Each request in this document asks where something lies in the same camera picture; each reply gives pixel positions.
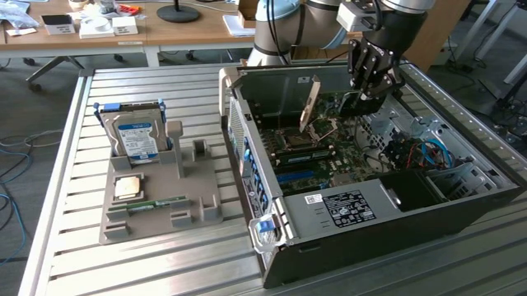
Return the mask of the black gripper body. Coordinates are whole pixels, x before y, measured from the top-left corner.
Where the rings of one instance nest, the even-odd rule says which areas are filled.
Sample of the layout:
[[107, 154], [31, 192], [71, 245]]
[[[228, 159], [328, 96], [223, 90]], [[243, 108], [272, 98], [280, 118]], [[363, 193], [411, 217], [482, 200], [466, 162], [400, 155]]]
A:
[[424, 24], [427, 12], [411, 14], [398, 10], [382, 12], [382, 21], [376, 21], [374, 14], [370, 14], [360, 21], [371, 29], [363, 33], [360, 41], [360, 50], [367, 53], [380, 54], [392, 52], [396, 59], [402, 58], [404, 52], [410, 49], [420, 27]]

